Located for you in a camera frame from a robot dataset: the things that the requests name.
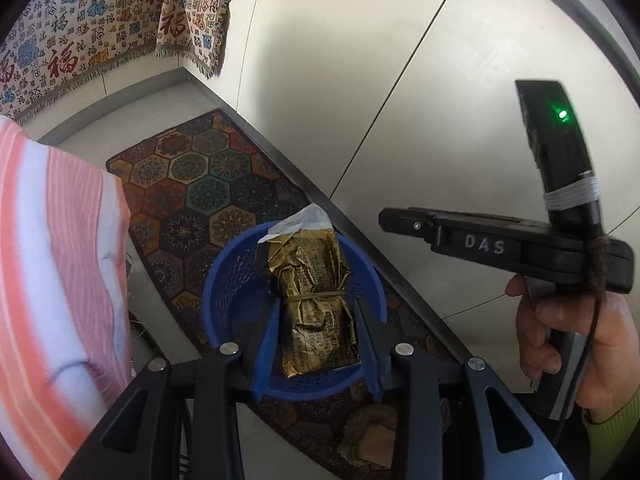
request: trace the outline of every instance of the white cord wrapped around device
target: white cord wrapped around device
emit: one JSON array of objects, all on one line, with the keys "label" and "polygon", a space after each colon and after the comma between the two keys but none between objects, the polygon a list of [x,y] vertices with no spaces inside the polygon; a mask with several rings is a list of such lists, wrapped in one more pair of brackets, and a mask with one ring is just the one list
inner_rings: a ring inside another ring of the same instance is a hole
[{"label": "white cord wrapped around device", "polygon": [[596,176],[587,176],[573,184],[544,194],[547,211],[564,211],[600,199],[600,184]]}]

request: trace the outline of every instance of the human hand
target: human hand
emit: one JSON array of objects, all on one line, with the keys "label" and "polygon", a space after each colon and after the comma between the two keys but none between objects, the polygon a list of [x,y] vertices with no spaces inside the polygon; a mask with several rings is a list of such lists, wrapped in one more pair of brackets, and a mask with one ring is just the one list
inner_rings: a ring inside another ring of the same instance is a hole
[{"label": "human hand", "polygon": [[[516,316],[516,335],[520,345],[520,368],[530,379],[542,372],[556,374],[560,354],[546,339],[546,329],[589,333],[593,319],[591,294],[569,294],[531,303],[527,285],[516,275],[507,283],[507,296],[522,296]],[[640,386],[638,331],[626,300],[608,292],[602,302],[593,347],[578,391],[576,402],[590,410],[591,420],[604,422],[622,409]]]}]

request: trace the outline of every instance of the silver screw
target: silver screw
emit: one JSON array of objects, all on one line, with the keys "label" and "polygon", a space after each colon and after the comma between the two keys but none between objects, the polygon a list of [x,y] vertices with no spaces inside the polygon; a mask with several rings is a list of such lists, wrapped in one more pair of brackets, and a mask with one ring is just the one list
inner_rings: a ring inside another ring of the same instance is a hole
[{"label": "silver screw", "polygon": [[414,347],[409,343],[398,343],[396,345],[396,353],[398,355],[409,356],[414,353]]},{"label": "silver screw", "polygon": [[149,361],[149,364],[147,366],[149,367],[149,370],[151,370],[152,372],[159,372],[166,368],[166,361],[161,357],[156,357],[155,359],[151,359],[151,361]]},{"label": "silver screw", "polygon": [[486,368],[484,359],[481,359],[479,357],[472,357],[471,359],[469,359],[469,361],[466,362],[466,364],[469,366],[469,368],[475,370],[476,372],[481,372]]},{"label": "silver screw", "polygon": [[222,355],[237,354],[239,349],[240,347],[238,346],[238,343],[234,343],[233,341],[228,341],[220,345],[220,353]]}]

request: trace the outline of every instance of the patterned rug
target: patterned rug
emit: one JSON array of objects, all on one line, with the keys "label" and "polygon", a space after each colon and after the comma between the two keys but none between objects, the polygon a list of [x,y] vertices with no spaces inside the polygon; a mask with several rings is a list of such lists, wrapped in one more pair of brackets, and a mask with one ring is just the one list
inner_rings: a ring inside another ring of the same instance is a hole
[{"label": "patterned rug", "polygon": [[[207,343],[202,287],[213,260],[256,223],[290,216],[308,204],[220,110],[169,128],[106,163],[122,179],[136,250],[169,310],[198,348]],[[414,346],[452,360],[388,283],[388,322]],[[364,381],[315,402],[264,398],[251,407],[300,451],[344,480],[386,480],[375,465],[356,467],[335,452],[347,416],[372,402]]]}]

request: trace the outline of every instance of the gray handle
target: gray handle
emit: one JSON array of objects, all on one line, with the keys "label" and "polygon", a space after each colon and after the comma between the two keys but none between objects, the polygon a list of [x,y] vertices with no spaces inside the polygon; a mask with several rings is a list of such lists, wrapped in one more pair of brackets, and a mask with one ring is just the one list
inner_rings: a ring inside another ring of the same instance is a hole
[{"label": "gray handle", "polygon": [[[545,296],[554,294],[556,291],[556,286],[553,283],[543,282],[535,278],[527,278],[527,288],[529,289],[529,295],[533,305]],[[578,361],[586,345],[587,337],[576,332],[550,330],[547,335],[547,341],[558,350],[562,359],[562,367],[557,374],[550,375],[543,373],[538,381],[531,383],[531,387],[535,393],[530,397],[529,405],[536,410],[537,413],[546,418],[560,420],[569,385],[576,372]],[[578,372],[580,375],[578,377],[577,388],[574,391],[574,398],[571,399],[572,403],[567,411],[567,418],[572,414],[575,396],[580,390],[585,367]]]}]

